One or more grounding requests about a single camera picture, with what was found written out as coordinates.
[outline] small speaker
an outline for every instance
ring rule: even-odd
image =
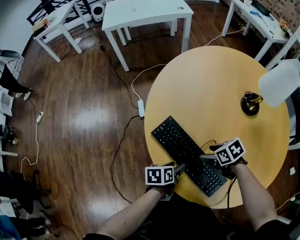
[[[103,3],[97,2],[91,7],[92,17],[96,22],[103,20],[105,14],[105,5]]]

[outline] white cable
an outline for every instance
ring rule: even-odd
[[[276,209],[275,211],[278,211],[282,206],[284,206],[286,204],[286,202],[289,202],[292,198],[294,198],[296,195],[298,195],[300,193],[300,191],[298,193],[296,193],[294,196],[292,196],[291,198],[289,198],[287,201],[285,201],[283,203],[283,205],[281,205],[278,209]]]
[[[28,160],[29,165],[31,165],[31,166],[37,164],[37,162],[38,162],[38,156],[39,156],[39,143],[38,143],[38,124],[37,124],[37,122],[35,122],[35,142],[36,142],[36,146],[37,146],[35,163],[31,163],[31,162],[29,161],[29,159],[28,159],[27,157],[25,157],[25,158],[22,159],[22,161],[21,161],[21,169],[20,169],[20,173],[22,173],[22,162],[23,162],[25,159]]]
[[[238,32],[243,31],[243,30],[245,30],[245,28],[242,28],[242,29],[240,29],[240,30],[238,30],[238,31],[235,31],[235,32],[226,33],[225,35],[238,33]],[[221,36],[222,36],[222,35],[218,35],[216,38],[212,39],[210,42],[208,42],[206,45],[204,45],[204,47],[207,46],[207,45],[209,45],[212,41],[216,40],[217,38],[219,38],[219,37],[221,37]]]
[[[155,66],[150,67],[150,68],[148,68],[148,69],[145,69],[145,70],[142,71],[140,74],[138,74],[138,76],[132,81],[132,83],[131,83],[132,91],[134,92],[135,95],[137,95],[137,97],[139,98],[139,101],[141,101],[141,97],[139,96],[138,93],[136,93],[136,91],[135,91],[135,89],[134,89],[134,86],[133,86],[134,82],[137,80],[137,78],[138,78],[143,72],[146,72],[146,71],[148,71],[148,70],[151,70],[151,69],[153,69],[153,68],[155,68],[155,67],[157,67],[157,66],[165,66],[165,65],[167,65],[167,64],[158,64],[158,65],[155,65]]]

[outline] wooden floor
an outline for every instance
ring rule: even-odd
[[[213,2],[191,1],[189,5],[194,11],[189,41],[192,49],[221,34],[228,9]],[[175,37],[170,37],[167,23],[131,30],[132,41],[122,47],[122,52],[133,70],[125,73],[121,66],[117,69],[128,86],[140,70],[168,63],[180,54],[182,29],[183,22],[179,20]],[[26,50],[19,81],[35,90],[31,101],[36,115],[43,111],[44,118],[38,125],[38,162],[29,166],[24,161],[22,173],[26,176],[34,169],[40,170],[43,187],[52,189],[49,202],[57,221],[82,237],[95,232],[105,219],[128,205],[112,185],[110,164],[124,127],[138,111],[131,106],[124,85],[99,49],[99,45],[105,46],[112,61],[118,60],[100,26],[88,30],[79,26],[71,34],[82,38],[79,46],[83,52],[78,54],[64,37],[58,37],[49,45],[61,58],[60,63],[35,41]],[[211,45],[231,47],[255,57],[262,42],[253,34],[243,37],[236,33],[220,37]],[[144,101],[161,69],[150,70],[136,81],[135,88]],[[136,104],[137,98],[130,87],[129,91]],[[22,158],[27,156],[34,162],[37,154],[35,116],[29,101],[21,98],[14,101],[9,123],[16,128],[20,142],[17,147],[7,146],[6,150],[18,152],[19,157],[8,157],[6,167],[19,171]],[[144,167],[151,163],[144,122],[136,118],[126,131],[114,166],[114,179],[128,199],[134,201],[144,193]],[[297,168],[296,163],[296,154],[289,152],[281,172],[269,187],[277,207],[297,190],[297,174],[289,176],[289,167]],[[222,221],[226,211],[214,212]],[[249,227],[242,206],[232,208],[231,216],[236,224]],[[75,239],[75,236],[64,228],[60,239]]]

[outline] white lamp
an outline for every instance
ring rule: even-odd
[[[288,61],[274,67],[259,78],[260,95],[247,91],[241,99],[241,108],[248,116],[259,112],[259,103],[264,100],[275,108],[284,102],[300,85],[297,69]]]

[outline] round wooden table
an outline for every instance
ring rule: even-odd
[[[271,108],[260,104],[256,116],[244,114],[240,100],[245,92],[259,92],[266,69],[250,56],[227,47],[206,46],[174,58],[154,81],[145,108],[144,131],[152,161],[172,161],[151,132],[172,116],[201,147],[210,140],[222,143],[239,137],[246,149],[248,167],[267,188],[278,175],[289,144],[286,103]],[[207,197],[183,173],[175,191],[188,201],[214,209],[227,208],[231,181]],[[242,205],[238,181],[232,186],[230,207]]]

